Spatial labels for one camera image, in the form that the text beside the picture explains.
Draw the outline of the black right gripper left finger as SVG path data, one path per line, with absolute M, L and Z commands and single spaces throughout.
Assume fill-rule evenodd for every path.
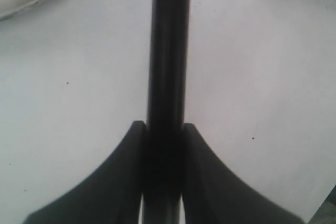
M 138 223 L 146 126 L 134 121 L 113 153 L 84 181 L 25 223 Z

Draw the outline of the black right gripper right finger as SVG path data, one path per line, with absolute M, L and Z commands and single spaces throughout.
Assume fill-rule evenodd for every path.
M 184 124 L 183 140 L 182 197 L 186 223 L 303 222 L 239 179 L 215 155 L 195 125 Z

